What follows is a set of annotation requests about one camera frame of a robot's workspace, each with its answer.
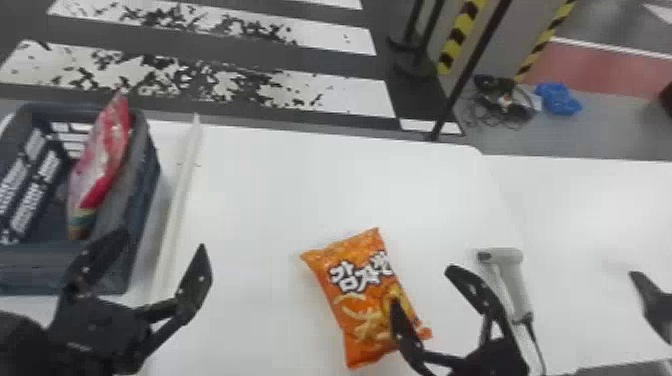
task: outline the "hazard tape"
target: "hazard tape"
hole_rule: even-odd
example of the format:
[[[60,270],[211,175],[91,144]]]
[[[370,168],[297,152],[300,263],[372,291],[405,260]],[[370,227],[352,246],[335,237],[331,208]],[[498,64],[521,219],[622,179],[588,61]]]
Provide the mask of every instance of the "hazard tape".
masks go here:
[[[464,41],[467,40],[469,34],[471,34],[471,30],[474,28],[474,21],[478,12],[487,3],[488,0],[467,0],[464,2],[460,14],[455,19],[453,29],[450,31],[450,35],[448,35],[446,44],[443,46],[443,50],[441,50],[439,61],[436,63],[439,74],[446,75],[450,73],[450,68],[452,68],[460,56]]]
[[[534,63],[537,61],[537,59],[539,59],[541,51],[544,50],[544,47],[546,47],[553,35],[555,35],[555,31],[567,19],[567,17],[569,17],[572,9],[574,9],[574,5],[576,5],[576,0],[567,0],[567,2],[558,8],[558,10],[555,12],[555,15],[553,16],[551,24],[546,28],[546,30],[544,30],[543,33],[541,33],[537,39],[537,42],[534,44],[532,52],[530,52],[527,58],[525,58],[523,64],[518,69],[518,72],[516,72],[516,75],[513,78],[516,82],[523,81],[527,72],[530,71]]]

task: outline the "barcode scanner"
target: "barcode scanner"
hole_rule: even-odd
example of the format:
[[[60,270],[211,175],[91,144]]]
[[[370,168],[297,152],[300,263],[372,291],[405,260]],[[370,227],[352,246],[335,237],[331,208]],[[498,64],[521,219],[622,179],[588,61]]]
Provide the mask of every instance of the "barcode scanner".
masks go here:
[[[484,264],[496,265],[513,303],[513,324],[532,322],[532,306],[523,282],[520,264],[523,252],[516,248],[489,248],[478,251],[478,260]]]

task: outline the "black plastic basket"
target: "black plastic basket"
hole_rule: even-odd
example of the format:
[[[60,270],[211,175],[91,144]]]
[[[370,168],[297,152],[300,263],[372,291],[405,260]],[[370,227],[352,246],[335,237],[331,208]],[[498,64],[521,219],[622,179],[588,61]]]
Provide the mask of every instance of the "black plastic basket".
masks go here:
[[[79,149],[83,147],[83,143],[76,140],[86,139],[90,126],[101,110],[100,107],[31,103],[16,112],[2,133],[0,182],[12,168],[17,170],[15,164],[18,159],[23,161],[27,177],[20,182],[14,179],[17,180],[14,182],[15,188],[20,192],[16,195],[18,198],[6,203],[6,213],[0,212],[0,241],[5,243],[0,245],[0,295],[58,293],[63,273],[75,254],[81,252],[90,240],[121,226],[125,226],[130,233],[129,243],[115,265],[98,283],[96,291],[121,294],[127,290],[161,174],[156,149],[149,136],[149,126],[142,112],[131,111],[132,133],[124,162],[98,209],[89,239],[68,240],[64,195],[63,192],[57,193],[62,191],[58,187],[66,182],[68,172],[78,158]],[[39,150],[36,149],[33,136],[35,129],[45,139]],[[54,164],[45,162],[48,155],[57,155],[61,161],[56,172],[52,171],[53,168],[47,168]],[[53,176],[44,170],[53,172]],[[42,197],[38,197],[39,194],[32,195],[32,198],[23,202],[34,207],[33,220],[17,221],[15,211],[20,206],[20,200],[27,197],[26,192],[31,185],[39,186],[44,194]],[[20,228],[23,224],[26,224],[25,231],[15,231],[15,227]]]

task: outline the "blue plastic bag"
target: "blue plastic bag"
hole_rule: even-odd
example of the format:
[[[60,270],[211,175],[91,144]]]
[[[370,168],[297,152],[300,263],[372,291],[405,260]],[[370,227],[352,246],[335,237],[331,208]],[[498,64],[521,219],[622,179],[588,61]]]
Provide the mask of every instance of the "blue plastic bag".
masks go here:
[[[581,103],[572,98],[567,86],[559,82],[539,84],[534,94],[542,98],[544,108],[552,114],[569,116],[583,109]]]

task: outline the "red snack bag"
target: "red snack bag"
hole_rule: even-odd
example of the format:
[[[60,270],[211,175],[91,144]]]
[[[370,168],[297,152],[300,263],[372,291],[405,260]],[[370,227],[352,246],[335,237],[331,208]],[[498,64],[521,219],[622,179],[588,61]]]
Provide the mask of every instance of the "red snack bag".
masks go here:
[[[338,325],[343,330],[345,362],[355,369],[396,351],[390,333],[390,303],[398,299],[418,336],[432,337],[423,327],[387,260],[377,228],[305,252],[308,264],[322,286]]]
[[[81,158],[70,171],[68,237],[86,237],[96,210],[112,187],[128,145],[131,129],[128,100],[112,98],[98,115]]]

